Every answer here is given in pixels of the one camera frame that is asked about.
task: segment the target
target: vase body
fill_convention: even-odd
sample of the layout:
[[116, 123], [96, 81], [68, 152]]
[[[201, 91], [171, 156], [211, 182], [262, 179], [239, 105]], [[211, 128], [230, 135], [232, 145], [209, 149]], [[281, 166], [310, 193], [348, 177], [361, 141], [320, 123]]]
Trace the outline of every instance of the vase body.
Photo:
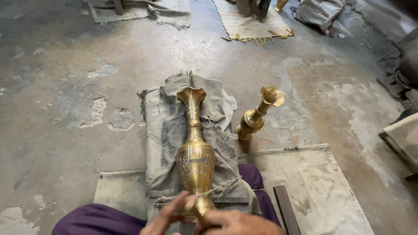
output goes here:
[[177, 93], [177, 99], [186, 106], [187, 140], [177, 150], [176, 162], [180, 179], [190, 195], [198, 196], [196, 208], [201, 215], [208, 210], [216, 209], [206, 193], [212, 186], [215, 173], [215, 153], [213, 147], [203, 141], [200, 130], [203, 128], [199, 120], [200, 102], [206, 97], [205, 91], [186, 87]]

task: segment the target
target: gray cloth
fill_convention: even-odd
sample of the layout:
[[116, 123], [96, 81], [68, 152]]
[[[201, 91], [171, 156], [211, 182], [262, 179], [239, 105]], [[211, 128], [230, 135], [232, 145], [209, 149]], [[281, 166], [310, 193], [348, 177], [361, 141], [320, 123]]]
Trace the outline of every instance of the gray cloth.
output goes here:
[[[236, 107], [231, 96], [223, 96], [220, 81], [203, 79], [182, 71], [166, 80], [165, 86], [151, 88], [141, 93], [142, 108], [147, 124], [147, 196], [148, 221], [156, 215], [161, 205], [177, 195], [183, 186], [176, 168], [177, 149], [186, 142], [185, 106], [177, 100], [177, 92], [185, 87], [203, 88], [206, 98], [201, 103], [200, 117], [203, 140], [213, 146], [216, 157], [211, 198], [218, 209], [239, 209], [260, 213], [255, 194], [240, 179], [235, 144], [237, 135], [227, 132], [229, 120]], [[176, 227], [170, 232], [183, 231]]]
[[302, 235], [374, 235], [328, 144], [257, 151], [240, 163], [258, 168], [276, 212], [273, 187], [286, 187]]
[[123, 15], [118, 15], [113, 0], [88, 0], [94, 22], [107, 23], [121, 20], [155, 18], [157, 24], [170, 24], [178, 30], [190, 27], [189, 0], [159, 0], [157, 3], [141, 0], [140, 3], [123, 3]]

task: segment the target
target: torn cloth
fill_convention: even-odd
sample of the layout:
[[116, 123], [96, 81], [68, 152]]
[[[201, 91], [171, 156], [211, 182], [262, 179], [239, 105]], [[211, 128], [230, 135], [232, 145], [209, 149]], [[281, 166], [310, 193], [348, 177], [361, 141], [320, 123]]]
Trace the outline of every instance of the torn cloth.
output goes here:
[[148, 0], [124, 3], [124, 1], [129, 2], [129, 0], [122, 0], [123, 15], [116, 13], [113, 0], [88, 1], [95, 23], [152, 17], [155, 18], [157, 24], [169, 24], [178, 30], [190, 27], [189, 0], [159, 0], [156, 3]]
[[[260, 214], [255, 193], [240, 179], [235, 144], [237, 135], [229, 132], [229, 121], [236, 110], [236, 101], [222, 90], [220, 81], [203, 79], [182, 71], [166, 80], [163, 87], [143, 91], [142, 111], [147, 124], [147, 195], [148, 221], [170, 198], [184, 189], [176, 166], [177, 149], [186, 142], [184, 103], [177, 93], [185, 87], [203, 88], [206, 98], [200, 105], [203, 140], [215, 151], [215, 174], [211, 199], [218, 209], [239, 209]], [[187, 234], [181, 226], [170, 232]]]

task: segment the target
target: dirty floor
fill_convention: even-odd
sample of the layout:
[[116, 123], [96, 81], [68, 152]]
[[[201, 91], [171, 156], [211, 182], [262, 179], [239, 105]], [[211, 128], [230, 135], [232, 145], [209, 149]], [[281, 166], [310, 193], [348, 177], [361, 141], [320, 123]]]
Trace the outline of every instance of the dirty floor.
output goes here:
[[295, 32], [265, 47], [228, 42], [210, 0], [191, 0], [191, 27], [153, 19], [96, 25], [78, 1], [3, 1], [0, 9], [0, 233], [49, 234], [91, 203], [102, 171], [145, 169], [136, 93], [180, 69], [222, 81], [233, 126], [275, 85], [251, 150], [329, 143], [375, 234], [418, 231], [418, 184], [377, 134], [403, 111], [350, 37], [333, 39], [281, 14]]

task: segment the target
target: engraved brass vase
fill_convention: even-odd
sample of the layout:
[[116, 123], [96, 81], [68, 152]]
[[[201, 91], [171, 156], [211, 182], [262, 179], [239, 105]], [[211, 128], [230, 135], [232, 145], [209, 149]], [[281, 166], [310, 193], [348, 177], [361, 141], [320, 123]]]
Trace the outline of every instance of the engraved brass vase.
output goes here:
[[274, 86], [263, 87], [260, 90], [262, 101], [255, 110], [248, 110], [241, 118], [241, 125], [235, 129], [235, 134], [240, 140], [250, 140], [253, 133], [261, 130], [264, 126], [263, 116], [271, 106], [279, 107], [285, 102], [283, 92]]
[[[199, 106], [205, 97], [206, 93], [202, 88], [186, 87], [177, 93], [177, 99], [186, 106], [187, 115], [187, 141], [177, 150], [177, 168], [186, 190], [190, 195], [196, 196], [211, 188], [215, 172], [213, 147], [203, 141], [200, 132], [203, 125], [199, 121]], [[209, 195], [198, 197], [196, 208], [201, 215], [208, 210], [216, 209]]]

